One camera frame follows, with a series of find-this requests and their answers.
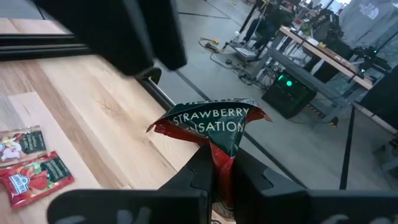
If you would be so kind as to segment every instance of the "white logo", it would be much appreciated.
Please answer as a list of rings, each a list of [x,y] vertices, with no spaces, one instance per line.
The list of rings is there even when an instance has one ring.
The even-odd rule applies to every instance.
[[[360,4],[359,8],[361,9],[360,12],[365,16],[368,16],[371,20],[375,19],[379,15],[379,9],[372,3],[369,3],[367,6]]]
[[[22,194],[29,190],[29,187],[28,187],[29,182],[30,182],[29,177],[25,177],[23,175],[16,174],[16,175],[10,176],[10,180],[17,192],[16,195]]]

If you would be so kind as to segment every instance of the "snack bag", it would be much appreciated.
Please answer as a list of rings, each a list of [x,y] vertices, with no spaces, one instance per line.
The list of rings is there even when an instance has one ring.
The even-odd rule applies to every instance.
[[[39,126],[0,132],[0,167],[35,159],[46,153]]]
[[[11,207],[21,208],[72,183],[73,176],[55,151],[0,170]]]
[[[218,201],[213,209],[233,220],[232,163],[245,125],[257,119],[272,121],[251,99],[182,103],[166,112],[147,131],[155,126],[155,132],[172,138],[210,144],[218,174]]]

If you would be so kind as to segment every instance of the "concrete floor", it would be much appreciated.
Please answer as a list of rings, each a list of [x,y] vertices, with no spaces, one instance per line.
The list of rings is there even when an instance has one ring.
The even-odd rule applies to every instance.
[[[282,172],[270,160],[277,159],[298,180],[311,189],[337,189],[348,129],[348,111],[342,113],[337,128],[325,125],[315,133],[314,114],[303,110],[287,121],[261,100],[264,94],[242,83],[235,73],[209,59],[210,53],[198,45],[200,37],[228,41],[239,30],[250,6],[241,0],[177,0],[180,22],[188,55],[188,65],[180,72],[164,73],[159,86],[175,103],[222,98],[253,98],[274,123],[256,121],[248,125],[248,138],[241,147],[273,169]],[[37,9],[24,0],[0,0],[0,17],[41,19]],[[357,113],[348,176],[348,189],[390,189],[371,151],[391,135],[376,123]]]

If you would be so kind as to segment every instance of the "candy wrapper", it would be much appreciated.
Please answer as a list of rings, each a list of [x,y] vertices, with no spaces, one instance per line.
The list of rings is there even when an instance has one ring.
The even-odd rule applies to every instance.
[[[11,207],[21,208],[72,183],[73,176],[55,151],[0,170]]]
[[[35,159],[46,153],[39,126],[0,132],[0,167]]]
[[[232,220],[232,163],[246,124],[257,119],[272,121],[251,99],[201,101],[175,105],[147,131],[155,126],[155,132],[172,138],[210,144],[218,174],[218,201],[213,208]]]

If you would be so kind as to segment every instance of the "gray hoodie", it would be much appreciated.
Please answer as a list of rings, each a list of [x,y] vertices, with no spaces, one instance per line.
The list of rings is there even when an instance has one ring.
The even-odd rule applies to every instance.
[[[374,45],[397,22],[391,0],[352,0],[340,14],[342,41],[351,48]]]

